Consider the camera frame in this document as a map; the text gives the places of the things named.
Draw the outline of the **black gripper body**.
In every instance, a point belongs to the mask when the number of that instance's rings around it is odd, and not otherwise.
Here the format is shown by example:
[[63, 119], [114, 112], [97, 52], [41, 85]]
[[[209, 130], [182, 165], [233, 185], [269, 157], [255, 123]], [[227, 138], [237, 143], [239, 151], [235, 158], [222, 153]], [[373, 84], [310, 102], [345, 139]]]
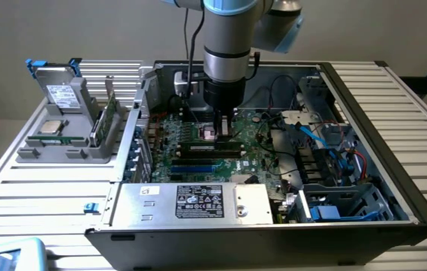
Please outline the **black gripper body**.
[[223, 115], [231, 115], [234, 108], [245, 100], [246, 80], [235, 82], [206, 81], [205, 84], [205, 102]]

